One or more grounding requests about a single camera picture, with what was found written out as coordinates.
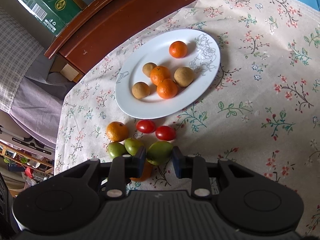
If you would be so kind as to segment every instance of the orange fruit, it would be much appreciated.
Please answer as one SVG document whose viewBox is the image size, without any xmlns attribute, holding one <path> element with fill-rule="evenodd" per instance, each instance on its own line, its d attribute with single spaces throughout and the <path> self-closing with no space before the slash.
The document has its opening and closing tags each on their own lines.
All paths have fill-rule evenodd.
<svg viewBox="0 0 320 240">
<path fill-rule="evenodd" d="M 131 180 L 135 182 L 143 182 L 146 179 L 151 177 L 151 172 L 153 169 L 153 165 L 150 162 L 145 162 L 143 167 L 143 172 L 140 178 L 130 178 Z"/>
<path fill-rule="evenodd" d="M 122 142 L 128 138 L 129 130 L 121 122 L 111 122 L 106 128 L 106 135 L 113 142 Z"/>
<path fill-rule="evenodd" d="M 174 81 L 167 78 L 159 83 L 157 93 L 163 99 L 173 98 L 178 93 L 178 86 Z"/>
<path fill-rule="evenodd" d="M 163 80 L 170 78 L 171 73 L 170 70 L 167 67 L 164 66 L 158 66 L 155 67 L 153 70 L 150 72 L 150 79 L 153 84 L 156 86 Z"/>
<path fill-rule="evenodd" d="M 174 58 L 182 58 L 187 55 L 188 47 L 182 41 L 175 41 L 169 47 L 169 53 Z"/>
</svg>

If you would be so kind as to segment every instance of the plate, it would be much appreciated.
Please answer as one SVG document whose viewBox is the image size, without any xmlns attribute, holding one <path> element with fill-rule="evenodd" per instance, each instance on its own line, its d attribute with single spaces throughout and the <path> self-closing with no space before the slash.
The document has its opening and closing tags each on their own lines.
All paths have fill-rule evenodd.
<svg viewBox="0 0 320 240">
<path fill-rule="evenodd" d="M 187 44 L 188 54 L 184 58 L 176 59 L 169 54 L 169 47 L 175 41 Z M 142 72 L 143 65 L 148 62 L 168 67 L 171 78 L 177 68 L 190 67 L 195 72 L 195 79 L 188 87 L 180 89 L 174 98 L 162 99 L 156 93 L 156 86 Z M 116 81 L 116 102 L 123 112 L 138 119 L 155 119 L 173 114 L 190 105 L 207 90 L 218 72 L 219 64 L 219 47 L 208 34 L 191 29 L 163 33 L 128 57 Z M 151 94 L 136 99 L 131 89 L 137 82 L 148 84 Z"/>
</svg>

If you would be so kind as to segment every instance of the checkered cloth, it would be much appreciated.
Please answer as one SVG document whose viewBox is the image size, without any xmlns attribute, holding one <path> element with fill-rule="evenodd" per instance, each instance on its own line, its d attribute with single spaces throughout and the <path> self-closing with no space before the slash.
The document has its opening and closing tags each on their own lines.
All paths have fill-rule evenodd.
<svg viewBox="0 0 320 240">
<path fill-rule="evenodd" d="M 0 7 L 0 109 L 9 113 L 26 71 L 43 47 Z"/>
</svg>

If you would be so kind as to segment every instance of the green box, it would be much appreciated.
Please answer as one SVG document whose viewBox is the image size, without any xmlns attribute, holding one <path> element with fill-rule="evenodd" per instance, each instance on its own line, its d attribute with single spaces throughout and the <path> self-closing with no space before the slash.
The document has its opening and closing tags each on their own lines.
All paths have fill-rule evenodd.
<svg viewBox="0 0 320 240">
<path fill-rule="evenodd" d="M 55 36 L 81 11 L 73 0 L 18 1 Z"/>
</svg>

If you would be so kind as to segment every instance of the yellow drop logo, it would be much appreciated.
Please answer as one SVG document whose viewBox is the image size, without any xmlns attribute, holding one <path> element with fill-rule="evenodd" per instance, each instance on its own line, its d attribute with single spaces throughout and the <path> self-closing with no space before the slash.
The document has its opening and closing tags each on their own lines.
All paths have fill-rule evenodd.
<svg viewBox="0 0 320 240">
<path fill-rule="evenodd" d="M 58 11 L 61 11 L 65 8 L 66 3 L 67 3 L 66 0 L 58 0 L 56 1 L 55 7 Z"/>
</svg>

